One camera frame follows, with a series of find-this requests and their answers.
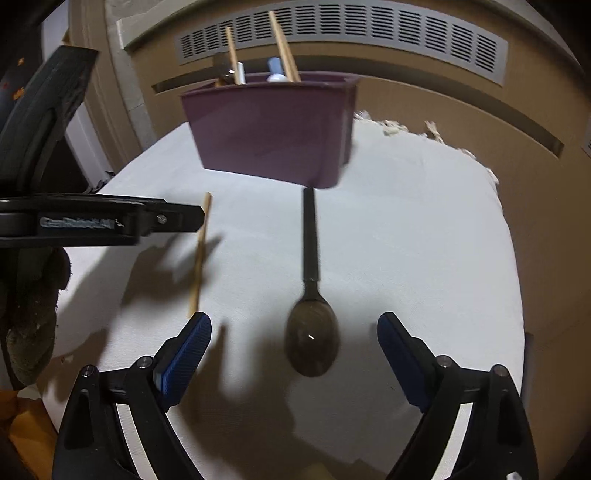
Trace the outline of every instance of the table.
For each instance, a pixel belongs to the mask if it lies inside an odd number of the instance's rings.
[[[339,321],[328,373],[299,376],[282,349],[302,292],[301,187],[206,171],[183,124],[102,191],[213,203],[201,310],[208,351],[168,414],[206,479],[294,478],[322,463],[338,480],[382,479],[419,419],[383,356],[378,317],[394,311],[435,355],[462,367],[506,365],[519,388],[524,332],[511,236],[493,175],[425,137],[386,136],[357,121],[339,186],[317,191],[320,291]],[[70,248],[55,358],[40,381],[59,427],[80,367],[126,368],[187,320],[196,234],[153,235],[135,247]],[[462,407],[436,478],[450,472],[470,407]],[[154,478],[119,408],[142,478]]]

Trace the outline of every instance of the spoon handle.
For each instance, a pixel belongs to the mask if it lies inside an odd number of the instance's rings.
[[[304,204],[304,283],[318,281],[318,239],[316,235],[316,201],[314,189],[306,187]]]

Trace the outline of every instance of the purple bin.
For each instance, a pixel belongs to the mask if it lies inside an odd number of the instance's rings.
[[[302,82],[215,81],[181,101],[203,167],[326,189],[349,161],[357,77],[301,72]]]

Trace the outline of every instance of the air vent grille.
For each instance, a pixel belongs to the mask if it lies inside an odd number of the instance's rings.
[[[371,8],[371,36],[373,38],[384,38],[394,40],[394,19],[393,8],[372,7]]]
[[[298,35],[316,34],[316,6],[302,5],[295,8],[295,25]]]
[[[294,34],[294,21],[293,16],[291,15],[291,8],[278,8],[275,10],[275,17],[277,18],[279,25],[281,25],[283,33],[287,37],[291,37]]]
[[[341,10],[340,5],[319,5],[320,8],[320,34],[341,34]]]
[[[476,44],[476,65],[480,68],[495,71],[496,42],[486,38],[484,35],[478,35]]]
[[[246,9],[178,35],[178,62],[227,51],[226,25],[233,28],[237,48],[275,43],[268,10],[275,11],[290,42],[337,41],[397,48],[503,84],[506,40],[459,18],[387,0],[293,0]]]
[[[427,17],[425,46],[431,50],[445,53],[447,49],[447,22],[439,18]]]
[[[260,40],[262,38],[272,38],[273,30],[271,29],[271,22],[267,12],[257,12],[255,18],[255,38]]]
[[[243,15],[236,19],[236,32],[234,33],[237,43],[252,41],[252,16]]]
[[[226,38],[226,27],[230,27],[232,31],[234,31],[234,22],[232,20],[226,20],[225,22],[220,22],[220,39],[222,40],[222,47],[228,46],[228,39]]]
[[[452,55],[460,60],[472,60],[472,37],[474,33],[468,28],[452,25]]]
[[[365,5],[345,5],[345,33],[366,37],[368,34],[367,16]]]
[[[191,35],[184,35],[181,37],[181,52],[184,59],[189,59],[193,56],[193,44],[191,43]]]

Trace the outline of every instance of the metal screw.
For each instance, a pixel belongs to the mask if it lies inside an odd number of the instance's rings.
[[[95,367],[94,365],[86,365],[85,367],[82,367],[81,373],[83,377],[89,377],[91,376],[93,373],[95,372]]]
[[[499,377],[509,376],[509,371],[507,370],[507,367],[505,367],[504,365],[495,365],[494,367],[492,367],[492,371],[499,375]]]
[[[437,363],[440,367],[447,368],[453,365],[453,360],[447,355],[439,355],[437,357]]]
[[[152,357],[148,355],[143,356],[135,364],[140,368],[148,368],[152,365]]]

